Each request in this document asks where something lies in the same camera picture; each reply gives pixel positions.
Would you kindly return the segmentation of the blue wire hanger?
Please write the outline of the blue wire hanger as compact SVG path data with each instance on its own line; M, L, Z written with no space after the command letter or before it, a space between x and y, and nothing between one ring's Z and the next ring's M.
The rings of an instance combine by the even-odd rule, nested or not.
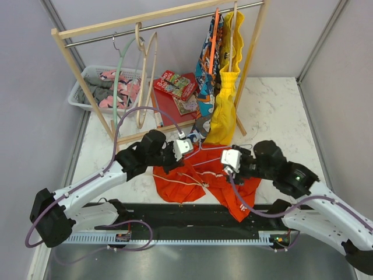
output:
M234 144L221 145L203 143L200 139L193 145L193 151L185 159L191 159L193 167L220 161L222 151L233 148Z

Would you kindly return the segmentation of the orange shorts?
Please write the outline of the orange shorts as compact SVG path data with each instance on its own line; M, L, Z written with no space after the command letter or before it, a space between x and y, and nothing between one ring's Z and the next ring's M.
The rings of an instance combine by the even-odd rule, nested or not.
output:
M237 185L242 200L237 198L227 179L220 161L193 167L191 159L184 159L184 165L165 174L162 167L153 168L153 178L158 195L166 202L195 202L206 195L208 190L218 202L226 207L230 215L242 222L250 213L245 206L253 207L256 190L261 179L250 178L243 185Z

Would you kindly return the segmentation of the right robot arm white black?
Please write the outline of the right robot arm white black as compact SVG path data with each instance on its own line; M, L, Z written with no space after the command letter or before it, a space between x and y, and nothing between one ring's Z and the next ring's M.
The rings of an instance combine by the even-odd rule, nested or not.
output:
M234 192L245 179L272 182L295 203L277 200L280 209L260 212L272 229L285 226L318 239L341 253L347 262L364 274L372 275L372 220L339 198L306 166L288 161L273 140L260 141L253 150L233 145L221 162Z

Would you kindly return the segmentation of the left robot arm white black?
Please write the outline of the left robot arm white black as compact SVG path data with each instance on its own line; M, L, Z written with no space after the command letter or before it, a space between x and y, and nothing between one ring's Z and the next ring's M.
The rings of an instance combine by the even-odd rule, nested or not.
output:
M148 167L162 167L165 173L182 165L183 157L193 150L184 134L172 141L151 130L141 141L115 153L106 167L75 184L50 192L40 190L30 213L31 230L36 230L41 242L53 248L67 240L73 232L112 226L123 229L128 216L117 208L117 201L87 206L92 199L113 187L143 174Z

